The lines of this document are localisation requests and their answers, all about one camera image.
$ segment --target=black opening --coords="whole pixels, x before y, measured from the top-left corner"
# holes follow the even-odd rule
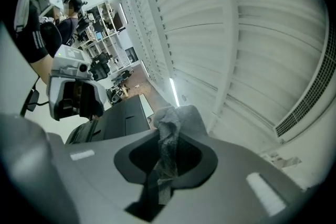
[[[86,65],[80,65],[79,67],[80,72],[85,72],[86,70],[88,70],[88,67]]]
[[[135,50],[134,50],[133,47],[131,47],[131,48],[125,50],[125,52],[126,52],[128,58],[130,59],[131,62],[136,62],[136,61],[139,60],[139,59],[138,59],[138,56],[137,56],[137,54],[135,53]]]
[[[92,115],[102,116],[103,108],[96,100],[94,90],[91,84],[82,81],[66,82],[58,105],[59,118],[77,114],[87,119]]]
[[[143,190],[138,202],[132,203],[126,212],[151,222],[164,208],[159,204],[158,174],[154,169],[160,159],[159,136],[140,144],[129,154],[129,160],[146,174]],[[179,177],[195,168],[202,159],[202,152],[191,143],[179,137],[176,151],[176,165]]]

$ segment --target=person's arm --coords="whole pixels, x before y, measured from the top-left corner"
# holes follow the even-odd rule
[[[35,72],[47,84],[53,65],[40,33],[37,8],[30,3],[29,17],[26,27],[18,34],[16,45]]]
[[[57,29],[62,37],[62,44],[66,45],[69,42],[71,37],[74,35],[78,19],[67,18],[59,25],[57,25]]]
[[[52,60],[53,58],[50,55],[47,55],[41,60],[30,64],[45,84],[48,84],[49,82],[49,74],[51,73],[51,68],[53,66]]]

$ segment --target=white machine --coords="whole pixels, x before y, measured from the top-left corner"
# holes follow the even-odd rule
[[[59,121],[73,115],[102,116],[105,88],[89,72],[90,58],[83,51],[61,45],[55,54],[47,95],[50,115]]]

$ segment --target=desk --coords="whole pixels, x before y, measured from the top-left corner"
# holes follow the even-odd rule
[[[94,42],[94,41],[97,41],[97,36],[96,36],[96,33],[95,33],[94,29],[92,29],[92,28],[93,28],[92,25],[88,26],[86,28],[85,32],[86,32],[89,40]]]
[[[19,115],[38,75],[21,55],[2,22],[0,44],[0,113]]]

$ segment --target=gray plastic surface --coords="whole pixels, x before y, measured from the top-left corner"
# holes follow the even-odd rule
[[[126,182],[113,163],[114,154],[125,145],[155,131],[113,140],[66,145],[49,135],[57,169],[79,211],[81,223],[140,223],[122,209],[138,201],[141,185]],[[191,136],[211,147],[218,167],[201,187],[177,190],[153,223],[256,223],[267,213],[246,182],[258,172],[291,203],[301,191],[285,174],[253,152],[206,136]],[[72,161],[70,154],[93,150],[94,156]]]
[[[106,110],[98,121],[87,122],[80,129],[74,129],[66,144],[108,140],[149,129],[140,98],[136,95]]]
[[[75,205],[55,169],[44,130],[20,116],[3,114],[0,126],[0,158],[15,189],[53,223],[79,223]]]
[[[49,98],[49,112],[53,119],[59,120],[59,115],[55,109],[56,104],[63,99],[64,85],[66,82],[75,82],[75,79],[50,77],[47,87],[47,96]]]
[[[0,22],[0,113],[20,114],[38,75]]]

